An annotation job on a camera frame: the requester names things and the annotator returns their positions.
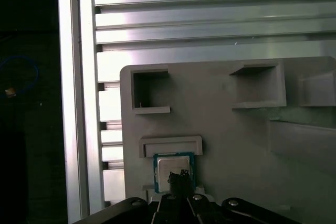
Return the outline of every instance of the dark background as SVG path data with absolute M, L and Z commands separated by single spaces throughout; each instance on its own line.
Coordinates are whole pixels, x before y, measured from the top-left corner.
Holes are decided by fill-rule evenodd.
M 0 132 L 1 142 L 5 141 L 2 151 L 7 153 L 5 165 L 16 173 L 27 167 L 28 199 L 15 197 L 21 206 L 27 201 L 30 224 L 67 223 L 57 0 L 0 3 L 0 62 L 26 56 L 40 71 L 37 84 L 27 93 L 11 99 L 0 97 L 0 120 L 8 128 L 24 132 L 27 155 L 24 158 L 17 152 L 17 143 Z M 34 74 L 23 60 L 9 62 L 0 68 L 0 94 L 10 87 L 23 87 L 33 81 Z

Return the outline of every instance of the gray plastic tray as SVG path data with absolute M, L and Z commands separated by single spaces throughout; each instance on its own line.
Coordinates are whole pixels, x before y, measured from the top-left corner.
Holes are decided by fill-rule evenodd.
M 256 68 L 260 64 L 273 66 L 262 71 L 256 69 L 255 75 L 253 71 L 235 71 L 237 67 L 238 70 L 246 66 Z M 268 120 L 246 115 L 243 109 L 286 104 L 299 107 L 299 79 L 334 69 L 336 62 L 330 57 L 123 68 L 120 80 L 126 196 L 143 197 L 143 188 L 153 185 L 153 159 L 141 157 L 141 139 L 201 136 L 203 154 L 196 156 L 196 181 L 215 201 L 240 197 L 269 209 L 288 206 L 294 210 L 286 215 L 305 223 L 321 220 L 336 223 L 333 215 L 336 178 L 308 163 L 271 152 Z M 139 86 L 144 88 L 145 103 L 135 98 L 139 90 L 134 86 L 133 74 L 139 72 L 144 73 L 140 79 L 147 82 L 147 86 Z M 241 83 L 235 80 L 239 75 L 243 76 Z M 262 85 L 253 89 L 247 85 L 249 80 L 245 75 L 262 80 Z M 238 100 L 237 89 L 241 84 L 241 87 L 264 93 L 243 93 Z M 145 105 L 149 112 L 164 107 L 170 108 L 170 113 L 165 110 L 137 114 L 140 102 L 141 108 Z M 317 208 L 319 202 L 327 204 Z

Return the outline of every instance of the gray plastic panel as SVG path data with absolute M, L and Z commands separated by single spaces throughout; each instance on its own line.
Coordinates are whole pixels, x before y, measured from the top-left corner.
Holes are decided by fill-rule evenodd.
M 336 175 L 336 129 L 269 122 L 272 152 Z
M 176 152 L 193 152 L 195 155 L 202 155 L 201 136 L 143 138 L 139 141 L 140 157 Z
M 287 105 L 299 108 L 298 78 L 330 72 L 330 57 L 286 58 L 283 62 Z M 335 223 L 336 178 L 297 160 L 269 151 L 268 121 L 233 110 L 235 67 L 246 61 L 169 63 L 164 88 L 155 86 L 155 102 L 171 113 L 135 115 L 131 72 L 160 65 L 128 66 L 120 73 L 126 197 L 142 197 L 153 184 L 153 159 L 139 157 L 139 140 L 172 136 L 202 137 L 203 155 L 195 156 L 196 183 L 216 202 L 239 197 L 268 209 L 299 209 L 296 220 Z M 319 202 L 328 202 L 316 208 Z
M 301 106 L 336 106 L 336 70 L 299 80 Z
M 286 106 L 285 76 L 281 61 L 240 63 L 230 76 L 235 84 L 232 108 Z

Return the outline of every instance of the bolt head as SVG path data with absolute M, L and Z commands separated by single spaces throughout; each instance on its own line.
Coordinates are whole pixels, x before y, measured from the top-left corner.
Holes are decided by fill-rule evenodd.
M 193 199 L 194 199 L 194 200 L 200 200 L 200 199 L 202 199 L 202 197 L 201 197 L 201 195 L 199 195 L 199 194 L 195 194 L 195 195 L 193 196 Z
M 236 207 L 236 206 L 238 206 L 238 202 L 235 201 L 235 200 L 230 200 L 229 205 L 232 206 L 232 207 Z

